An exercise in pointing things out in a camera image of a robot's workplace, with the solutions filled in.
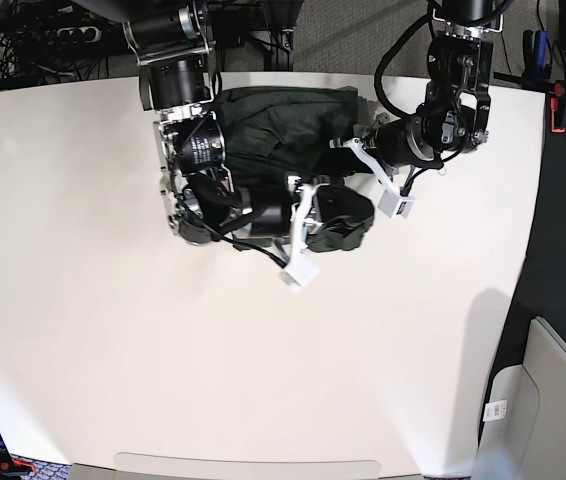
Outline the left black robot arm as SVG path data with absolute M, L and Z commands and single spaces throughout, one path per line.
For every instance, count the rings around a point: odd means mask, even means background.
M 374 72 L 377 100 L 396 119 L 367 127 L 356 138 L 336 138 L 330 147 L 359 149 L 381 167 L 410 167 L 399 188 L 399 194 L 406 197 L 420 175 L 440 171 L 454 158 L 486 143 L 493 43 L 482 35 L 502 29 L 503 14 L 510 5 L 509 1 L 430 1 L 426 13 L 386 51 Z M 427 52 L 430 81 L 423 103 L 408 113 L 387 96 L 383 75 L 424 26 L 431 36 Z

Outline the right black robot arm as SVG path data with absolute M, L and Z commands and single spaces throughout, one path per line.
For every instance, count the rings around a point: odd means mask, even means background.
M 171 230 L 192 245 L 224 242 L 280 267 L 293 248 L 359 248 L 374 221 L 347 187 L 362 171 L 329 143 L 350 134 L 354 89 L 226 89 L 204 1 L 89 1 L 118 23 L 139 68 L 154 124 Z

